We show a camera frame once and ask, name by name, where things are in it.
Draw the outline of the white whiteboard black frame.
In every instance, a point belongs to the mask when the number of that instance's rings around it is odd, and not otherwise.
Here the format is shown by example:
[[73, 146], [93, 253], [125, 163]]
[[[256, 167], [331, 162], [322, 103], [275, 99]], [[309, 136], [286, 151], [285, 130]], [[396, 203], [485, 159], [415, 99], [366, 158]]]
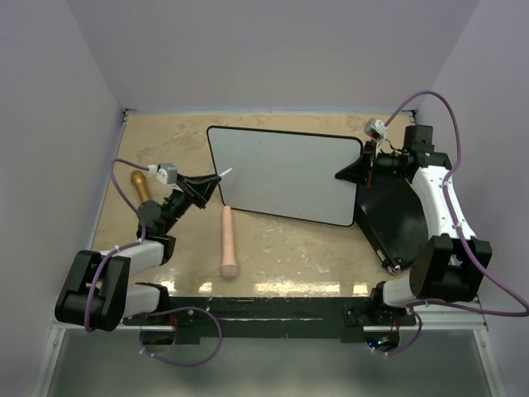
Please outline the white whiteboard black frame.
[[207, 141], [215, 171], [233, 167], [219, 185], [233, 209], [349, 227], [356, 186], [335, 179], [363, 145], [353, 136], [210, 126]]

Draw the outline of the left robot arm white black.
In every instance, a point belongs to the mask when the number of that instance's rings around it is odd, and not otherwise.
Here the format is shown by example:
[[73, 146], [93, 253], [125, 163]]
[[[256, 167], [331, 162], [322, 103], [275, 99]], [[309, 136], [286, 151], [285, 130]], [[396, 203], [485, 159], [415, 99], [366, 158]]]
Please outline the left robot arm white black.
[[153, 324], [171, 314], [168, 290], [153, 283], [129, 285], [131, 276], [161, 266], [174, 254], [169, 232], [192, 207], [203, 209], [222, 181], [219, 175], [178, 176], [163, 203], [148, 200], [137, 209], [136, 240], [110, 251], [79, 251], [55, 304], [55, 319], [86, 331], [114, 330], [122, 320], [143, 315]]

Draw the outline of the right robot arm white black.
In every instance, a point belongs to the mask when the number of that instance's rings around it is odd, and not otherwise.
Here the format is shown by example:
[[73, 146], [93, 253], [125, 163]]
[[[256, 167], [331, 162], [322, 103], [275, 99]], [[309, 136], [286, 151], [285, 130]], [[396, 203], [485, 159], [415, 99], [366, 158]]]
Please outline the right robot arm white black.
[[370, 319], [379, 325], [388, 324], [397, 316], [398, 308], [419, 300], [449, 304], [472, 301], [484, 276], [471, 259], [476, 257], [487, 266], [492, 247], [477, 239], [465, 221], [452, 182], [452, 164], [446, 153], [436, 151], [433, 128], [406, 127], [402, 149], [392, 154], [381, 151], [388, 133], [382, 121], [368, 120], [364, 131], [370, 140], [359, 159], [338, 171], [336, 179], [366, 187], [379, 176], [405, 179], [421, 203], [428, 232], [428, 241], [408, 275], [378, 285], [380, 297], [368, 305]]

